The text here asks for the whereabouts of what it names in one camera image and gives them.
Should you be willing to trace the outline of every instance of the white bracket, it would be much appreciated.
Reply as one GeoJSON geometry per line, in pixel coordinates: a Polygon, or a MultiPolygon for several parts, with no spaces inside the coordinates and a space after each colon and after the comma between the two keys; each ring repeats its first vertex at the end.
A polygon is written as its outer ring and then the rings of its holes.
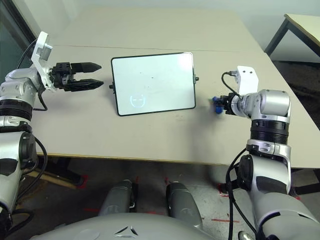
{"type": "Polygon", "coordinates": [[[238,83],[237,92],[239,95],[252,94],[258,91],[259,79],[252,67],[238,66],[234,76],[238,83]]]}
{"type": "Polygon", "coordinates": [[[44,31],[40,32],[39,37],[34,46],[31,61],[33,62],[36,70],[38,71],[45,89],[51,92],[55,92],[57,91],[57,89],[55,88],[53,82],[51,82],[50,80],[50,67],[47,64],[47,60],[52,49],[52,46],[48,45],[48,41],[48,34],[44,31]]]}

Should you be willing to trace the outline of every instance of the blue object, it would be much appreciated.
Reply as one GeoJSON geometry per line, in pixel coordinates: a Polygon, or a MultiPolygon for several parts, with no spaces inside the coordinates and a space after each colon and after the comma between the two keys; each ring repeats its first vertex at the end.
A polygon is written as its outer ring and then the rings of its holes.
{"type": "Polygon", "coordinates": [[[215,113],[216,114],[221,114],[224,111],[224,106],[221,105],[221,99],[217,96],[214,96],[212,98],[212,101],[214,103],[215,106],[215,113]]]}

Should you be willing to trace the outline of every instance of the table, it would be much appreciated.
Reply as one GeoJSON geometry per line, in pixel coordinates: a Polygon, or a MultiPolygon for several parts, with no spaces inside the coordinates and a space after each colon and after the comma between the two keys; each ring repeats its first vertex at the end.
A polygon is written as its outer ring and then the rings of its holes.
{"type": "Polygon", "coordinates": [[[262,51],[234,12],[179,8],[90,8],[52,43],[173,51],[262,51]]]}
{"type": "Polygon", "coordinates": [[[285,14],[284,17],[282,25],[264,52],[270,56],[287,31],[290,30],[320,56],[320,16],[285,14]]]}
{"type": "MultiPolygon", "coordinates": [[[[109,47],[55,46],[48,63],[94,62],[102,69],[77,74],[76,79],[104,81],[100,88],[84,92],[44,92],[47,112],[34,112],[34,135],[51,156],[137,159],[165,162],[230,164],[246,146],[251,121],[232,115],[216,115],[209,101],[226,95],[221,74],[237,65],[251,66],[259,77],[259,89],[287,91],[292,101],[288,144],[293,167],[317,168],[319,130],[290,87],[261,52],[192,51],[196,83],[196,108],[133,116],[118,116],[110,60],[113,57],[172,53],[172,50],[109,47]]],[[[226,78],[235,87],[233,78],[226,78]]]]}

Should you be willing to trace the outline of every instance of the floor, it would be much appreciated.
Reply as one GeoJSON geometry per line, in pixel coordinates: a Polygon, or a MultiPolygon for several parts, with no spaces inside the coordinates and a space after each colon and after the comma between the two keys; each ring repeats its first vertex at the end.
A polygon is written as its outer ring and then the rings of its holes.
{"type": "MultiPolygon", "coordinates": [[[[319,68],[286,62],[274,64],[319,127],[319,68]]],[[[27,240],[62,224],[71,224],[96,216],[108,190],[123,179],[139,183],[138,212],[160,215],[167,214],[166,180],[184,183],[192,193],[203,217],[204,230],[218,240],[228,238],[229,200],[221,196],[217,190],[217,184],[224,182],[226,166],[77,158],[71,161],[69,169],[80,175],[88,175],[86,188],[69,189],[43,180],[39,181],[37,187],[20,203],[20,207],[34,211],[34,219],[20,231],[8,237],[8,240],[27,240]]],[[[318,182],[311,169],[293,173],[292,181],[294,186],[318,182]]],[[[247,193],[238,189],[234,194],[243,213],[252,222],[252,205],[247,193]]],[[[320,193],[300,197],[320,221],[320,193]]],[[[236,233],[239,231],[248,233],[251,231],[238,212],[236,210],[234,212],[233,239],[237,239],[236,233]]],[[[14,217],[17,222],[21,219],[21,216],[19,219],[18,217],[14,217]]]]}

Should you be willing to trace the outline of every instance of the wall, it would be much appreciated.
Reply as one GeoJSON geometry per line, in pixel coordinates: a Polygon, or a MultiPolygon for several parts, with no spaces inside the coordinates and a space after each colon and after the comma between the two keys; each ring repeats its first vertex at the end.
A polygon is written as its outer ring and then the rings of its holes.
{"type": "Polygon", "coordinates": [[[13,0],[13,2],[36,36],[45,31],[54,38],[81,12],[77,0],[13,0]]]}
{"type": "MultiPolygon", "coordinates": [[[[94,6],[206,8],[236,12],[262,49],[265,49],[285,13],[320,16],[320,0],[15,0],[28,3],[41,29],[53,34],[68,25],[81,11],[94,6]]],[[[320,58],[288,32],[271,56],[274,60],[320,62],[320,58]]]]}

